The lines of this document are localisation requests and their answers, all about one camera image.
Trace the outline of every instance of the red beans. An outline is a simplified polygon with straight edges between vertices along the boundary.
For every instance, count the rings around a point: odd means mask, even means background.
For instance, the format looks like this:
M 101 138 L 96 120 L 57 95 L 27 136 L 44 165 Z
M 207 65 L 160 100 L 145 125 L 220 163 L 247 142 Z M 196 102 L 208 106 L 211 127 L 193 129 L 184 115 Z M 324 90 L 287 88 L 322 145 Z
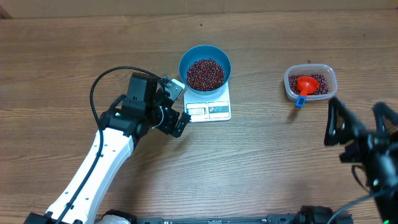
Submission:
M 224 83 L 224 70 L 214 59 L 202 59 L 189 66 L 187 83 L 194 90 L 211 91 Z
M 297 95 L 300 94 L 300 90 L 297 89 L 297 80 L 304 75 L 292 75 L 289 77 L 289 85 L 290 89 Z M 326 78 L 323 75 L 319 74 L 311 74 L 311 75 L 306 75 L 310 76 L 318 81 L 319 87 L 317 90 L 315 90 L 314 93 L 309 94 L 309 95 L 323 95 L 323 94 L 328 94 L 329 92 L 329 87 L 326 82 Z

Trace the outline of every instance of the wood grain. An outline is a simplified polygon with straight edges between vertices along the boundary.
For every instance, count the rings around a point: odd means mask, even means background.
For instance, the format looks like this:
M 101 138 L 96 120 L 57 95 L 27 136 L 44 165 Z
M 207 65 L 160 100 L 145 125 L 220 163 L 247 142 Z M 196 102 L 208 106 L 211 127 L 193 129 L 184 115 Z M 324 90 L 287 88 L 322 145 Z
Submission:
M 397 0 L 2 0 L 14 18 L 395 9 Z
M 190 124 L 178 139 L 151 131 L 99 214 L 259 216 L 337 209 L 364 195 L 339 162 L 343 148 L 323 146 L 327 101 L 307 103 L 292 119 L 282 83 L 292 65 L 332 66 L 338 96 L 370 128 L 375 102 L 398 110 L 396 10 L 14 19 L 0 30 L 0 223 L 44 213 L 67 186 L 95 136 L 91 84 L 112 67 L 178 77 L 189 48 L 220 47 L 233 65 L 233 117 Z M 100 81 L 98 111 L 125 93 L 130 74 Z M 379 223 L 373 202 L 349 212 L 356 223 Z

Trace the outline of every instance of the blue handle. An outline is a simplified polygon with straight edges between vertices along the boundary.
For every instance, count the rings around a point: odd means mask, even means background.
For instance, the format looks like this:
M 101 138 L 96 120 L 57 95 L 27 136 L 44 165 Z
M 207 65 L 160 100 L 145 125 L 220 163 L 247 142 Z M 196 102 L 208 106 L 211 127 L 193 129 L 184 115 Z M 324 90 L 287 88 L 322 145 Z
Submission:
M 298 96 L 298 98 L 297 98 L 297 100 L 296 100 L 295 106 L 296 106 L 297 108 L 303 108 L 303 106 L 304 106 L 306 100 L 307 100 L 307 97 L 306 97 L 306 96 L 301 96 L 301 95 Z

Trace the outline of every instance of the digital kitchen scale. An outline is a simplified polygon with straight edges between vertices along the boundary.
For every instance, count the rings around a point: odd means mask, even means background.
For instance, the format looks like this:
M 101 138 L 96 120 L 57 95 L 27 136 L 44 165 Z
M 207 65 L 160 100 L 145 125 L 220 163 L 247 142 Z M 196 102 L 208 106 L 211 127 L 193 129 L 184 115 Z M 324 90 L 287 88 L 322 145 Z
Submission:
M 184 94 L 185 112 L 191 115 L 191 123 L 229 121 L 231 102 L 228 82 L 222 90 L 211 95 L 198 95 L 190 90 Z

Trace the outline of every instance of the plastic container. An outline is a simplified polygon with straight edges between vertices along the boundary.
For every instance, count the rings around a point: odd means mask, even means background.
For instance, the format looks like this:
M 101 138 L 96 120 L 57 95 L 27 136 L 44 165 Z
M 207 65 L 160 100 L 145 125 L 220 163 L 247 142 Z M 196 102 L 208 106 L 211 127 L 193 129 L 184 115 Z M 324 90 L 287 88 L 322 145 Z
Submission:
M 224 70 L 224 83 L 222 86 L 215 90 L 211 91 L 198 91 L 194 90 L 191 88 L 188 83 L 187 83 L 187 72 L 188 72 L 188 67 L 193 65 L 194 62 L 204 59 L 204 58 L 212 58 L 214 59 L 217 63 L 221 65 L 221 67 Z M 229 77 L 231 76 L 231 62 L 229 61 L 228 56 L 219 48 L 211 45 L 199 45 L 196 46 L 189 51 L 187 51 L 181 58 L 180 61 L 180 66 L 178 68 L 178 71 L 180 72 L 180 78 L 182 82 L 185 84 L 185 86 L 192 92 L 198 94 L 198 95 L 212 95 L 214 93 L 217 93 L 220 90 L 223 90 L 226 86 L 226 83 L 229 80 Z
M 285 81 L 286 95 L 288 99 L 295 101 L 299 97 L 290 89 L 289 77 L 291 77 L 292 75 L 311 75 L 311 74 L 323 75 L 326 78 L 329 91 L 328 94 L 323 94 L 323 95 L 308 95 L 307 101 L 329 99 L 332 96 L 336 95 L 338 89 L 336 74 L 335 71 L 333 71 L 333 69 L 329 65 L 304 64 L 304 65 L 291 66 L 285 73 L 284 81 Z

